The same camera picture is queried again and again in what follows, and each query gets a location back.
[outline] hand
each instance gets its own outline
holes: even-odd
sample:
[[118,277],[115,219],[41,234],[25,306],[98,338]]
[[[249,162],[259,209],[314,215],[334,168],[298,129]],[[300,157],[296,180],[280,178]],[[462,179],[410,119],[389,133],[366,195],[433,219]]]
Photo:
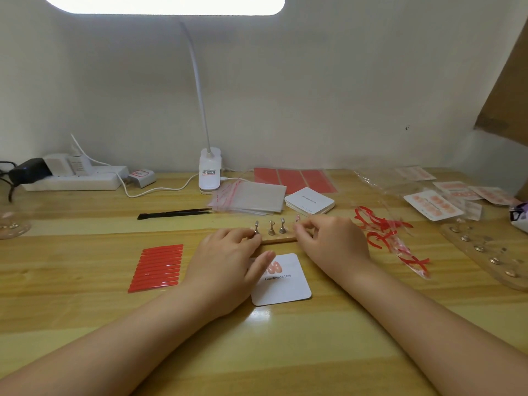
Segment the hand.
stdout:
[[211,319],[242,304],[273,262],[275,253],[266,251],[250,264],[249,258],[261,241],[250,228],[219,229],[198,245],[182,286],[203,296]]
[[[306,229],[315,228],[313,238]],[[365,235],[349,218],[312,215],[294,225],[302,250],[339,285],[371,264]]]

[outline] wood grain surface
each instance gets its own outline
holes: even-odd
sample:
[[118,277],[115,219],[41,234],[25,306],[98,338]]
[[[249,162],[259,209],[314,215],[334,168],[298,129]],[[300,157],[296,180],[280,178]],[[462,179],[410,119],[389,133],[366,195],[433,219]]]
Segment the wood grain surface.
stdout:
[[[476,184],[458,172],[428,168],[438,178]],[[329,172],[339,193],[329,215],[353,216],[364,205],[379,216],[381,197],[350,171]],[[161,174],[155,186],[178,187],[189,174]],[[120,317],[162,290],[128,294],[142,249],[182,243],[183,276],[198,242],[220,227],[254,225],[255,216],[217,213],[136,220],[139,213],[199,208],[194,180],[180,192],[128,199],[122,189],[100,192],[24,192],[12,210],[31,220],[20,238],[0,241],[0,377]],[[485,273],[406,202],[384,196],[390,214],[411,223],[402,239],[419,258],[430,258],[423,280],[385,249],[376,263],[406,284],[528,351],[528,294]],[[507,209],[486,202],[483,222],[509,226]],[[295,220],[285,207],[280,222]],[[518,244],[528,251],[528,242]],[[231,315],[203,328],[169,356],[138,388],[140,395],[430,395],[427,379],[368,313],[301,252],[296,242],[263,246],[297,253],[312,299],[254,307],[247,300]]]

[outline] stack of white cards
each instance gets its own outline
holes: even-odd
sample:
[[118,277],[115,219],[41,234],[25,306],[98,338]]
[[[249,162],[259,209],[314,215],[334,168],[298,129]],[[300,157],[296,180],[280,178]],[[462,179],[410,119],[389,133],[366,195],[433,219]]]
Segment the stack of white cards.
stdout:
[[251,301],[255,306],[287,303],[311,297],[312,291],[294,253],[276,256],[251,293]]
[[290,194],[284,200],[288,207],[302,215],[325,214],[335,206],[335,201],[309,187]]

